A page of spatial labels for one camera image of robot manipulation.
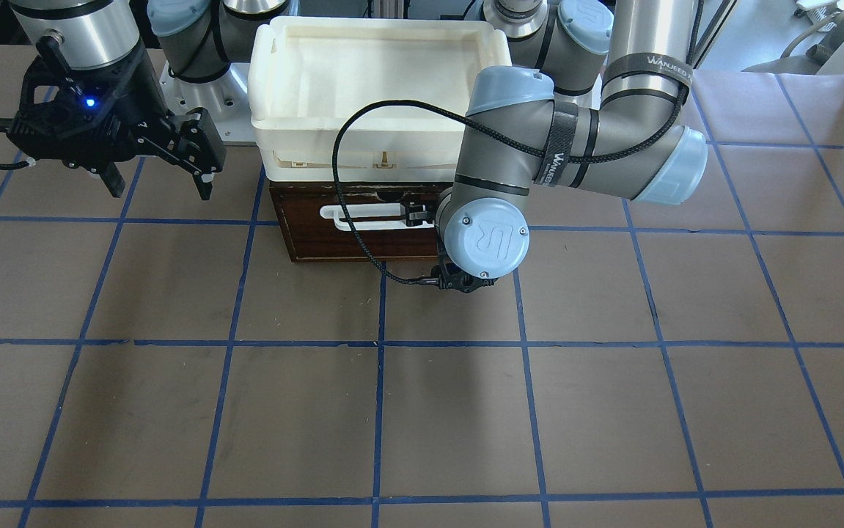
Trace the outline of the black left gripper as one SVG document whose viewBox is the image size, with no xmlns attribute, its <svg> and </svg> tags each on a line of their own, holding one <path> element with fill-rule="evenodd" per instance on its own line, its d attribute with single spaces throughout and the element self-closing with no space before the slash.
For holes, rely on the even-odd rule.
<svg viewBox="0 0 844 528">
<path fill-rule="evenodd" d="M 407 227 L 421 227 L 428 223 L 426 204 L 419 202 L 405 202 L 401 204 L 404 223 Z M 443 243 L 441 232 L 436 228 L 436 257 L 438 264 L 431 268 L 428 276 L 422 277 L 422 285 L 435 285 L 439 290 L 457 290 L 464 293 L 471 293 L 480 287 L 495 285 L 498 279 L 489 277 L 486 273 L 482 275 L 471 275 L 463 271 L 458 265 L 449 259 L 446 246 Z"/>
</svg>

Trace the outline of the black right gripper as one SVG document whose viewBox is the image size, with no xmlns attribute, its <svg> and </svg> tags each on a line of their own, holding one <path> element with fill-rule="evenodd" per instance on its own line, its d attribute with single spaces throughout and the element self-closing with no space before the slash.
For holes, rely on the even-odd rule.
<svg viewBox="0 0 844 528">
<path fill-rule="evenodd" d="M 190 173 L 200 199 L 207 201 L 227 154 L 207 109 L 196 107 L 183 116 L 167 110 L 149 56 L 127 56 L 67 75 L 34 58 L 23 75 L 8 138 L 35 159 L 96 172 L 113 198 L 126 190 L 115 163 L 154 155 Z"/>
</svg>

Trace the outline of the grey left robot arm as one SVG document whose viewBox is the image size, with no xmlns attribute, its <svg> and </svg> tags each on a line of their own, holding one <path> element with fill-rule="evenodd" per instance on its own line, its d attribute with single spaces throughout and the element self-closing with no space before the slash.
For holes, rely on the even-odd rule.
<svg viewBox="0 0 844 528">
<path fill-rule="evenodd" d="M 476 77 L 455 180 L 439 197 L 438 266 L 418 285 L 469 292 L 512 273 L 532 185 L 677 205 L 697 189 L 705 137 L 679 123 L 701 1 L 485 1 L 511 67 Z"/>
</svg>

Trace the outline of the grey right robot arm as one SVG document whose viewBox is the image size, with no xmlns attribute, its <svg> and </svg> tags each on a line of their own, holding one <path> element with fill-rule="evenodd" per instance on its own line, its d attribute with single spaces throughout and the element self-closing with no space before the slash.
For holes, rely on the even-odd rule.
<svg viewBox="0 0 844 528">
<path fill-rule="evenodd" d="M 158 75 L 127 1 L 12 1 L 37 49 L 7 136 L 35 160 L 81 168 L 121 197 L 117 164 L 151 155 L 193 178 L 201 199 L 224 169 L 225 127 L 249 116 L 240 66 L 255 32 L 298 1 L 150 1 L 166 54 Z"/>
</svg>

